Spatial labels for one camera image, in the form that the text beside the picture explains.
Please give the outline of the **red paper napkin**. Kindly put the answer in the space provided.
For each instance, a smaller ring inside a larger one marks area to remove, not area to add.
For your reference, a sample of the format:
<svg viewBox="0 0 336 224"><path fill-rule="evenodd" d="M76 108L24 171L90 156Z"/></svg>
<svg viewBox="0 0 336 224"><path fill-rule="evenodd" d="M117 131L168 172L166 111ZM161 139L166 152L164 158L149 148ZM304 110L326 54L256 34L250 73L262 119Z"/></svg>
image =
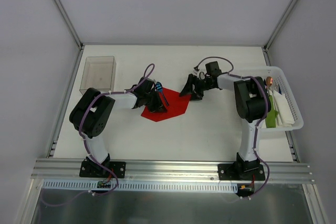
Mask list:
<svg viewBox="0 0 336 224"><path fill-rule="evenodd" d="M163 101L163 105L165 106L167 111L152 113L146 106L141 114L143 118L151 120L153 122L161 122L174 118L176 116L183 115L186 112L191 99L191 95L181 97L177 91L167 88L163 88L163 94L169 103L169 106L166 106L166 103Z"/></svg>

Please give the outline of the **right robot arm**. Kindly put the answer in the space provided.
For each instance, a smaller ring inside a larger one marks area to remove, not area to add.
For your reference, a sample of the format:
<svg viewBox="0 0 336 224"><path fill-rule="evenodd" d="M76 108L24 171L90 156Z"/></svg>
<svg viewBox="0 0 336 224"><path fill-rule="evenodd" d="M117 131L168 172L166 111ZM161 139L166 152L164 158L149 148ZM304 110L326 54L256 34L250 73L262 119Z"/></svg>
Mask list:
<svg viewBox="0 0 336 224"><path fill-rule="evenodd" d="M234 162L235 174L240 179L248 179L260 165L258 155L259 129L271 110L271 103L261 77L242 77L223 72L217 61L205 65L202 77L198 66L187 77L180 96L190 95L191 101L200 101L204 92L211 89L230 90L235 96L236 111L242 120L241 144Z"/></svg>

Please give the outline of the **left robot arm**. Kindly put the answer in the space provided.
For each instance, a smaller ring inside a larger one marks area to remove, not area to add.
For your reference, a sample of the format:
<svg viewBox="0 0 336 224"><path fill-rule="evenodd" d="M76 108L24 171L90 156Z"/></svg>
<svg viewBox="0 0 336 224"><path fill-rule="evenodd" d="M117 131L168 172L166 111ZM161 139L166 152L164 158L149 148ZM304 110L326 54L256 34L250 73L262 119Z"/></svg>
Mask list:
<svg viewBox="0 0 336 224"><path fill-rule="evenodd" d="M109 153L102 139L113 110L137 109L145 106L151 113L167 112L169 102L160 82L142 77L138 84L123 92L103 93L89 88L70 113L69 121L83 138L91 170L99 177L110 170Z"/></svg>

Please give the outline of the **right white napkin rolls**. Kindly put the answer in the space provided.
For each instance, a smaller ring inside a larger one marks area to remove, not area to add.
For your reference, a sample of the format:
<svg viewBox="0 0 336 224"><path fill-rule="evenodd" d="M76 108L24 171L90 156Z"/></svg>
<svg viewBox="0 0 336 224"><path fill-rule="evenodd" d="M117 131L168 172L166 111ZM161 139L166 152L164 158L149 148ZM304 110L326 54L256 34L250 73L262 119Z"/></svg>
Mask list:
<svg viewBox="0 0 336 224"><path fill-rule="evenodd" d="M290 127L294 124L294 118L292 116L288 101L284 94L280 94L278 91L272 91L273 103L276 113L276 127Z"/></svg>

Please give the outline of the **clear plastic box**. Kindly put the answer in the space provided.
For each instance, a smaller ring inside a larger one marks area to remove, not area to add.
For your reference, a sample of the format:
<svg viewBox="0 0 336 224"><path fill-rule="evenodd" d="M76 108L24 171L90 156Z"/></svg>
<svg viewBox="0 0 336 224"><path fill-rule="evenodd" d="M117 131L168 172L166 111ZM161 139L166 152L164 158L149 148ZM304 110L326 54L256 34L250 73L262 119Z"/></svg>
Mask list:
<svg viewBox="0 0 336 224"><path fill-rule="evenodd" d="M89 88L95 88L100 92L114 90L116 61L114 56L87 57L85 60L80 93Z"/></svg>

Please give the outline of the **copper spoon in basket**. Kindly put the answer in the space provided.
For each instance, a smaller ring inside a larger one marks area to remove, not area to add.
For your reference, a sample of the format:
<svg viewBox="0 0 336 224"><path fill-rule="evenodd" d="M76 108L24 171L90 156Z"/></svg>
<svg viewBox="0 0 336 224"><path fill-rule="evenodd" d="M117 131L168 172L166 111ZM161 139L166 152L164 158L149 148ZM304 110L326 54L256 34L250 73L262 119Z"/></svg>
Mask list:
<svg viewBox="0 0 336 224"><path fill-rule="evenodd" d="M270 89L271 86L273 85L273 78L272 77L267 77L266 80L265 80L265 83L266 83L267 89Z"/></svg>

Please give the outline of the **white plastic basket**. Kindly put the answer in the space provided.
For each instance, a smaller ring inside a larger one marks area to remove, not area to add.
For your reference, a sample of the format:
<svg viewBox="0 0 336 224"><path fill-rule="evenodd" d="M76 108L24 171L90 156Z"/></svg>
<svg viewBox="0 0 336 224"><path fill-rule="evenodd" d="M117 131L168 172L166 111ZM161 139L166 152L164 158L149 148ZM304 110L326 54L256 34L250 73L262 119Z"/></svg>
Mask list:
<svg viewBox="0 0 336 224"><path fill-rule="evenodd" d="M299 110L299 107L294 98L293 92L290 88L290 85L286 79L284 72L273 66L259 66L259 67L248 67L245 69L234 70L230 75L237 75L239 77L254 76L262 77L266 79L267 77L272 77L275 84L279 85L281 93L285 95L291 114L294 119L294 124L287 127L273 127L267 128L262 126L260 132L270 133L270 132L284 132L301 129L304 125L303 119Z"/></svg>

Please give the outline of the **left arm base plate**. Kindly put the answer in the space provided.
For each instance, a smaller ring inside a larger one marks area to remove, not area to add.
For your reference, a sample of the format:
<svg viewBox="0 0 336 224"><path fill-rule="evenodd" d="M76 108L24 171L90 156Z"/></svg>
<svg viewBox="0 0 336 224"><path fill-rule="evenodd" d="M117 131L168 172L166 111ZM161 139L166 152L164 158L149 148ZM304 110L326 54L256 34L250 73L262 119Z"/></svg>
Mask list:
<svg viewBox="0 0 336 224"><path fill-rule="evenodd" d="M108 161L108 162L104 162L103 166L111 170L117 176L117 178L125 177L126 162ZM106 169L102 168L95 162L91 161L90 159L85 159L81 163L79 177L108 178L109 175L110 175L110 172L108 172Z"/></svg>

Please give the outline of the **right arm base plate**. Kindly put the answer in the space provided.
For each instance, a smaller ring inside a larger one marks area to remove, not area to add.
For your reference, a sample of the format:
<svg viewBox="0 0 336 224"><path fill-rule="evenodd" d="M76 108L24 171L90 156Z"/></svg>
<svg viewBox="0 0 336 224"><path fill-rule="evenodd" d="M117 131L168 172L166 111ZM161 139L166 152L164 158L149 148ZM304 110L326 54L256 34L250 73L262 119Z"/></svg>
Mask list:
<svg viewBox="0 0 336 224"><path fill-rule="evenodd" d="M255 181L265 181L266 176L264 172L264 167L259 165L258 168L242 171L235 167L233 163L231 164L218 164L217 172L219 180L255 180Z"/></svg>

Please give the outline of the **aluminium front rail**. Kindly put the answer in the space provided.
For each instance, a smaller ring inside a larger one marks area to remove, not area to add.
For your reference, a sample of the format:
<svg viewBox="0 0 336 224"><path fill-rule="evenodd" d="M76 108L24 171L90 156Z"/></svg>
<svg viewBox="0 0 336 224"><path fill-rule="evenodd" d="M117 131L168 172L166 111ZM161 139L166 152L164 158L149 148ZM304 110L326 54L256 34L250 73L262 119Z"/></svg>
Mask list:
<svg viewBox="0 0 336 224"><path fill-rule="evenodd" d="M219 162L126 160L125 180L146 182L218 182ZM31 178L78 179L82 159L39 158ZM270 162L270 184L315 184L308 164Z"/></svg>

